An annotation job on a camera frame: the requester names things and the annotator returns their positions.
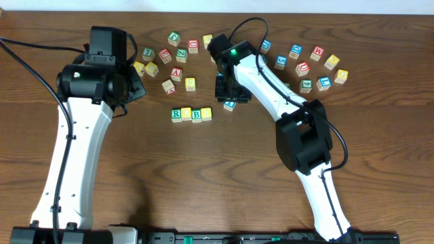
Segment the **green R block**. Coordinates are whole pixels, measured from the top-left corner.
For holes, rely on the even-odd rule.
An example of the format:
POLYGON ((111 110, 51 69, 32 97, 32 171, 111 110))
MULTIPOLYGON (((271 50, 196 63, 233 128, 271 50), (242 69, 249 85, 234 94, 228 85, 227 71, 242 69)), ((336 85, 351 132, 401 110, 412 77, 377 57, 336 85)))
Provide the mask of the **green R block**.
POLYGON ((180 109, 172 109, 171 110, 171 120, 173 123, 182 122, 182 115, 180 109))

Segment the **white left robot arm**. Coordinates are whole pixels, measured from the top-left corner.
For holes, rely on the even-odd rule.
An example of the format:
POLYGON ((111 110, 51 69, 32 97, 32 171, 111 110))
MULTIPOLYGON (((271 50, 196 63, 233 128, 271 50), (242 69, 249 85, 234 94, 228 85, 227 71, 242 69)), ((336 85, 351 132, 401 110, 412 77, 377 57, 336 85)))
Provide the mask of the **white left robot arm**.
POLYGON ((92 196, 100 149, 117 107, 145 95, 127 56, 131 34, 94 26, 90 43, 58 74, 58 132, 43 194, 28 227, 15 227, 11 243, 141 243, 125 224, 93 230, 92 196))

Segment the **green B block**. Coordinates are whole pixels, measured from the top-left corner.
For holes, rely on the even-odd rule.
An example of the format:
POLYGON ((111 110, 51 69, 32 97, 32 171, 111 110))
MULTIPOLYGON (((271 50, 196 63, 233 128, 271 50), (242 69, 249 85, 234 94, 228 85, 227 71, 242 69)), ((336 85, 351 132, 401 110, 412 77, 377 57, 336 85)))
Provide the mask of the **green B block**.
POLYGON ((193 123, 200 123, 200 122, 202 122, 202 116, 201 116, 201 110, 200 109, 192 110, 191 111, 191 121, 193 123))

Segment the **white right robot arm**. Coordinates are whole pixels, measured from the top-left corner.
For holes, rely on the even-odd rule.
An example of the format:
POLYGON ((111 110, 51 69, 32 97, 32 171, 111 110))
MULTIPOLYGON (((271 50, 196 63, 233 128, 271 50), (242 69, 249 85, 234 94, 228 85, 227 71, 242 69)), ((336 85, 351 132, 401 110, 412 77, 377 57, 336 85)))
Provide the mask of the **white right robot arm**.
POLYGON ((246 103, 256 97, 267 109, 275 121, 277 154, 302 182, 316 232, 326 241, 343 241, 351 225, 332 179, 331 134, 337 130, 323 104, 307 102, 284 85, 247 41, 233 45, 226 35, 219 35, 207 50, 218 67, 216 99, 246 103))

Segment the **yellow O block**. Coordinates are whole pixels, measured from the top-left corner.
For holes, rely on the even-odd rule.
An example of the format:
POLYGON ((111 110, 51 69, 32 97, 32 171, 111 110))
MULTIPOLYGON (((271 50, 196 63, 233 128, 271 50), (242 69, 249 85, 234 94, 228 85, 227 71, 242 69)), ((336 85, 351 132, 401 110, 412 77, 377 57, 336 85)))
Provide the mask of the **yellow O block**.
POLYGON ((203 121, 212 120, 212 109, 210 107, 201 109, 201 118, 203 121))
POLYGON ((181 119, 183 121, 190 121, 192 119, 192 110, 191 107, 183 107, 180 109, 181 119))

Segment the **blue T block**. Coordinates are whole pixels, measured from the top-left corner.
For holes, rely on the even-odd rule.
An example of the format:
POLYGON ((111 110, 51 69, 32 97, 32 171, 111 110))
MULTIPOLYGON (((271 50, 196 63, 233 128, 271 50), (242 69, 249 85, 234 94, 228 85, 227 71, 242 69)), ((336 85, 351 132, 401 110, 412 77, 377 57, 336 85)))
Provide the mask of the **blue T block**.
POLYGON ((224 109, 226 109, 228 111, 233 111, 236 105, 237 105, 236 102, 224 102, 223 103, 224 109))

